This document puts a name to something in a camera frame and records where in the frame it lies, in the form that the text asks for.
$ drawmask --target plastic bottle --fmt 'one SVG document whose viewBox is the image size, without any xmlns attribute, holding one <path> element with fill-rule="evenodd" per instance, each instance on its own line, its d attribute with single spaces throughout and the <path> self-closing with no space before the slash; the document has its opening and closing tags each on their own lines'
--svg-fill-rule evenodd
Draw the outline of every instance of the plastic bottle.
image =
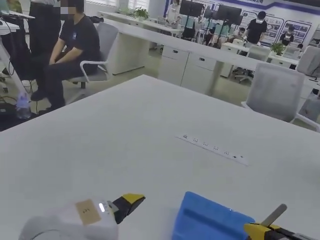
<svg viewBox="0 0 320 240">
<path fill-rule="evenodd" d="M 19 119 L 29 119 L 31 117 L 31 110 L 27 93 L 20 93 L 16 101 L 16 116 Z"/>
</svg>

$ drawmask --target cabinet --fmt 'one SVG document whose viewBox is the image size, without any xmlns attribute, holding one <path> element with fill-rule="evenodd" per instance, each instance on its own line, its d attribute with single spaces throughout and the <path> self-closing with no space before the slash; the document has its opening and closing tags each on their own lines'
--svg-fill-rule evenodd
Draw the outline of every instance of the cabinet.
<svg viewBox="0 0 320 240">
<path fill-rule="evenodd" d="M 181 86 L 189 52 L 172 47 L 163 47 L 158 78 L 168 83 Z"/>
<path fill-rule="evenodd" d="M 239 52 L 239 50 L 236 49 L 236 48 L 227 47 L 227 46 L 224 46 L 224 45 L 222 45 L 221 50 L 228 51 L 228 52 L 231 52 L 231 53 L 234 53 L 234 54 L 238 54 L 238 52 Z M 230 73 L 231 73 L 233 67 L 234 67 L 233 65 L 225 63 L 223 68 L 222 68 L 222 71 L 221 71 L 221 76 L 223 76 L 225 78 L 228 78 L 230 76 Z"/>
<path fill-rule="evenodd" d="M 212 58 L 190 53 L 181 87 L 208 95 L 213 86 L 216 63 Z"/>
</svg>

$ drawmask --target blue object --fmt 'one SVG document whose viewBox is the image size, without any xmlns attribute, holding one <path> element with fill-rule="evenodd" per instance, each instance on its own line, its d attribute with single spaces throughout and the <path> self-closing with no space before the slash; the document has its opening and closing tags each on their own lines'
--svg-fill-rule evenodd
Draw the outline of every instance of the blue object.
<svg viewBox="0 0 320 240">
<path fill-rule="evenodd" d="M 245 240 L 247 223 L 255 220 L 187 191 L 175 220 L 172 240 Z"/>
</svg>

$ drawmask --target man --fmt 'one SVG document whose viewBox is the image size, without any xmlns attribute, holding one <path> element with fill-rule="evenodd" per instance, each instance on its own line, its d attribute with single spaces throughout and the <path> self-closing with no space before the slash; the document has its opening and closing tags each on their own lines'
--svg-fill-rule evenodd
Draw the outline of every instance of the man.
<svg viewBox="0 0 320 240">
<path fill-rule="evenodd" d="M 28 21 L 32 57 L 51 54 L 61 30 L 59 0 L 31 0 Z"/>
<path fill-rule="evenodd" d="M 247 41 L 251 44 L 258 44 L 264 38 L 264 35 L 267 31 L 267 22 L 265 21 L 266 12 L 261 11 L 258 13 L 256 19 L 250 21 L 247 29 L 246 36 Z"/>
<path fill-rule="evenodd" d="M 280 41 L 283 45 L 288 46 L 294 41 L 294 31 L 295 27 L 290 25 L 288 30 L 280 36 Z"/>
<path fill-rule="evenodd" d="M 82 61 L 100 61 L 100 40 L 96 27 L 84 14 L 83 0 L 68 0 L 68 16 L 63 24 L 51 56 L 36 60 L 36 83 L 38 90 L 31 96 L 32 101 L 48 98 L 51 107 L 39 114 L 45 114 L 65 105 L 62 81 L 81 77 Z M 97 71 L 96 65 L 86 64 L 88 75 Z"/>
</svg>

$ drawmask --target black shirt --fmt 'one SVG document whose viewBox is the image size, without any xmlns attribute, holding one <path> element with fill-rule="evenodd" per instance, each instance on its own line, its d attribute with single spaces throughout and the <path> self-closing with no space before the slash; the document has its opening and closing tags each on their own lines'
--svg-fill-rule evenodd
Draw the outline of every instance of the black shirt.
<svg viewBox="0 0 320 240">
<path fill-rule="evenodd" d="M 100 61 L 100 40 L 97 29 L 89 17 L 84 16 L 77 24 L 68 19 L 62 26 L 60 39 L 65 41 L 66 50 L 82 50 L 79 60 Z"/>
<path fill-rule="evenodd" d="M 247 29 L 248 32 L 248 42 L 252 44 L 257 44 L 261 38 L 261 34 L 267 31 L 267 22 L 257 23 L 255 19 L 251 20 Z"/>
<path fill-rule="evenodd" d="M 289 43 L 291 43 L 291 42 L 294 41 L 294 35 L 291 35 L 289 40 L 285 39 L 285 37 L 286 37 L 286 33 L 284 33 L 284 34 L 282 34 L 282 35 L 280 36 L 280 41 L 281 41 L 281 43 L 282 43 L 283 45 L 285 45 L 285 46 L 288 46 Z"/>
</svg>

